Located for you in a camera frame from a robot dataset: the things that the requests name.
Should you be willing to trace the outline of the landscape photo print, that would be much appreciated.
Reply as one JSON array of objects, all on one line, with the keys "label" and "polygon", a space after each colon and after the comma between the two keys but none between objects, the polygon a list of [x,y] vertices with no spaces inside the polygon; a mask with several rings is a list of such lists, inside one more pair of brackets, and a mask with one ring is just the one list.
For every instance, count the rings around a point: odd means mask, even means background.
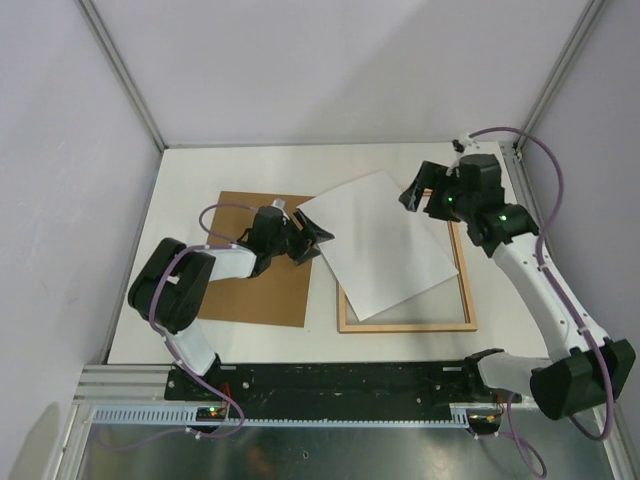
[{"label": "landscape photo print", "polygon": [[377,171],[328,190],[299,210],[334,238],[319,244],[356,318],[367,320],[458,274],[434,235]]}]

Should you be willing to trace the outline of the brown frame backing board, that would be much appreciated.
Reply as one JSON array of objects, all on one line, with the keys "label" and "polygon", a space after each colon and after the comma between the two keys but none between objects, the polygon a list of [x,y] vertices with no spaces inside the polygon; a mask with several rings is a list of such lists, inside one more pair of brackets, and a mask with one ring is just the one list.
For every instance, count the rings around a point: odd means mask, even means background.
[{"label": "brown frame backing board", "polygon": [[[223,191],[218,201],[224,206],[205,215],[205,225],[214,233],[236,239],[253,223],[247,208],[285,201],[292,214],[308,196]],[[256,278],[217,280],[209,284],[199,317],[244,324],[303,328],[305,324],[312,263],[297,266],[286,255],[272,260]]]}]

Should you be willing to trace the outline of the wooden picture frame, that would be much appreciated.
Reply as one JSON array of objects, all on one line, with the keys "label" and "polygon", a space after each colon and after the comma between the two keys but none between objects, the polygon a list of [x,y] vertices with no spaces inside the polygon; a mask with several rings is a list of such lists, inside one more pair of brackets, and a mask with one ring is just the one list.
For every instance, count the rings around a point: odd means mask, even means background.
[{"label": "wooden picture frame", "polygon": [[457,275],[366,320],[357,318],[342,287],[337,288],[341,334],[475,332],[478,329],[471,282],[459,225],[428,220]]}]

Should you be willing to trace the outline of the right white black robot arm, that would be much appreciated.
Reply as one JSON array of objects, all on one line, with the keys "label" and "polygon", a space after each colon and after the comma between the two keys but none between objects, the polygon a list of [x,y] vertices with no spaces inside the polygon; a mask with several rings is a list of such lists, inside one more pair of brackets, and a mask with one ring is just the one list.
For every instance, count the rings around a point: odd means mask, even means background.
[{"label": "right white black robot arm", "polygon": [[508,204],[502,171],[491,154],[461,156],[447,167],[425,161],[400,195],[409,211],[463,222],[472,243],[511,281],[543,337],[545,359],[490,349],[469,356],[463,393],[484,401],[497,388],[532,398],[560,420],[616,400],[636,360],[626,339],[612,340],[562,279],[525,207]]}]

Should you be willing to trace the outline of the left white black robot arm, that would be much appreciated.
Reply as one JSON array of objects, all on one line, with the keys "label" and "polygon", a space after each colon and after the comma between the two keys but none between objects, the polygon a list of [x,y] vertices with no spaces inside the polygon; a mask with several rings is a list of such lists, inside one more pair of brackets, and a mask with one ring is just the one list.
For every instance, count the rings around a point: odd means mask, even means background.
[{"label": "left white black robot arm", "polygon": [[202,400],[214,397],[221,387],[220,374],[211,369],[219,357],[197,320],[209,284],[256,278],[280,256],[303,265],[320,255],[320,244],[335,238],[300,209],[287,213],[280,198],[266,206],[242,208],[253,213],[252,224],[225,244],[188,246],[174,238],[162,239],[127,296],[129,306],[188,372],[187,389]]}]

